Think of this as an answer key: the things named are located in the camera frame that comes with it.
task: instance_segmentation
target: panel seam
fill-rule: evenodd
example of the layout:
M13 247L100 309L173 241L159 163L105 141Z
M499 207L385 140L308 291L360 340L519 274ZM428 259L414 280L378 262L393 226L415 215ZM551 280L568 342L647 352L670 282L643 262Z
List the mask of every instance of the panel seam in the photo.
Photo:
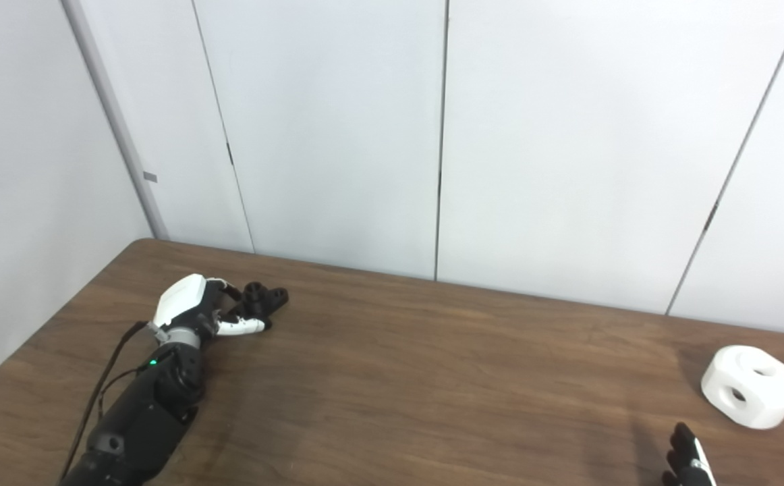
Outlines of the panel seam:
M441 252L441 194L443 188L443 143L445 141L445 85L447 85L447 64L449 57L449 2L445 0L443 24L443 71L441 74L441 133L439 133L437 163L437 215L435 216L435 282Z
M221 131L225 135L225 146L227 148L227 156L231 163L231 170L233 172L233 179L235 180L235 189L239 193L239 204L242 206L242 215L245 219L245 227L248 230L248 240L251 243L251 249L257 253L257 247L254 245L254 234L251 232L251 223L248 221L248 210L245 207L245 197L242 193L242 186L239 184L239 175L235 171L235 163L233 162L233 152L229 144L229 135L227 134L227 126L225 124L225 115L221 110L221 101L219 100L219 87L215 84L215 76L213 75L213 64L209 61L209 52L206 50L206 37L203 36L203 28L200 27L200 14L197 13L197 3L191 0L191 8L194 10L194 21L197 24L197 32L200 34L200 46L203 47L203 57L206 59L206 70L209 73L209 80L213 84L213 95L215 96L215 108L219 111L219 120L221 121Z
M707 216L707 222L704 224L704 229L701 231L701 234L698 235L698 241L695 243L694 249L692 249L692 254L689 256L689 261L685 264L685 269L683 269L683 274L679 278L679 282L677 283L677 287L673 291L673 295L671 296L671 301L667 305L667 309L665 310L665 315L670 316L671 311L673 310L673 305L677 301L677 296L679 295L679 291L682 289L683 284L685 283L685 279L689 274L689 270L692 268L692 263L695 261L695 257L698 256L698 250L700 250L701 243L704 241L704 237L707 234L707 231L710 229L710 224L712 220L716 216L716 212L719 210L719 204L722 203L722 198L725 196L725 190L728 189L728 184L731 183L731 178L734 176L734 172L737 169L737 164L740 161L740 158L743 157L744 151L746 151L746 145L749 142L752 132L755 130L755 125L758 122L759 117L761 117L761 113L763 110L764 105L767 103L767 99L771 94L773 89L773 85L775 80L777 79L779 72L781 71L781 67L784 64L784 49L779 56L779 60L777 64L775 64L775 69L773 70L773 74L767 83L767 87L764 89L764 93L761 96L761 101L758 102L758 107L755 110L755 114L752 115L752 119L749 123L749 128L746 130L746 135L743 137L743 141L740 142L740 147L737 149L737 154L734 156L733 162L731 162L731 169L728 169L728 174L725 176L725 181L722 182L722 188L719 190L719 195L716 196L716 202L713 203L713 207L710 210L709 215Z

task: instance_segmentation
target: black object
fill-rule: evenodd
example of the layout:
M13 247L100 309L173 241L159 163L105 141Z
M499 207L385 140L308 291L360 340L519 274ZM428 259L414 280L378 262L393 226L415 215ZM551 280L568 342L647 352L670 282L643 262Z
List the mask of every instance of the black object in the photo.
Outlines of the black object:
M704 448L692 429L679 422L671 435L672 450L667 452L671 470L663 473L664 486L716 486Z
M218 317L215 302L221 293L237 300L237 305ZM254 318L269 329L272 326L269 315L287 301L287 290L268 290L259 282L249 283L244 292L239 292L221 280L207 280L200 304L161 328L167 333L178 329L184 334L190 330L200 345L179 339L163 342L137 367L136 378L92 429L86 441L86 452L68 474L63 471L59 486L140 486L155 477L197 415L198 404L204 395L201 349L216 334L217 319L237 322L240 318ZM130 336L145 324L135 324L124 335L105 367L84 412L65 470L71 465L92 405L101 394L115 357Z
M265 325L264 330L272 327L269 316L289 300L287 290L281 288L269 290L260 282L247 284L241 294L231 295L231 298L235 298L237 304L221 317L223 322L235 323L239 318L258 319Z

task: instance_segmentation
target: black fingertip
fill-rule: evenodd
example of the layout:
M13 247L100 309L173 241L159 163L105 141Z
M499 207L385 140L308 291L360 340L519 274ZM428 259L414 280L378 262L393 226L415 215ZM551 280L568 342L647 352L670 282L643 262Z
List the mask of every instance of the black fingertip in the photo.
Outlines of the black fingertip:
M667 452L667 464L670 465L673 472L679 476L679 472L683 470L683 468L688 467L688 461L685 461L681 455L679 455L675 450L669 450Z

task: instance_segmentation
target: robotic hand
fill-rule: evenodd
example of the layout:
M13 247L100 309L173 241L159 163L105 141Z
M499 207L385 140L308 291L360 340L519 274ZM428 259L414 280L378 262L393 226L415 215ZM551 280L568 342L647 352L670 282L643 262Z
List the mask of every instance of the robotic hand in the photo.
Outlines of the robotic hand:
M683 422L673 429L671 447L667 453L671 470L663 474L664 486L716 486L704 448Z
M222 295L237 303L227 312L217 307ZM114 351L87 405L59 486L139 486L155 477L194 421L203 398L201 350L218 335L268 330L269 316L287 301L287 290L268 290L258 282L243 292L225 280L199 274L174 283L161 295L152 321L137 323ZM121 345L144 326L155 333L157 350L133 370L135 379L100 417L86 452L69 472L96 397L100 405L103 379Z

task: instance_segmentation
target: hole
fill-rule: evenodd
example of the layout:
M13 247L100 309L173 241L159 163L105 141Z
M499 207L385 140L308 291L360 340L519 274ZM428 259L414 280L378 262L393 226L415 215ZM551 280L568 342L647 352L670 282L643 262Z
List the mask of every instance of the hole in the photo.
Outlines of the hole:
M740 390L737 390L737 388L731 388L731 394L734 395L735 399L740 400L741 402L746 402L746 397L744 397L743 394L740 393Z
M756 367L752 369L755 373L758 373L761 376L775 376L775 368L774 367Z

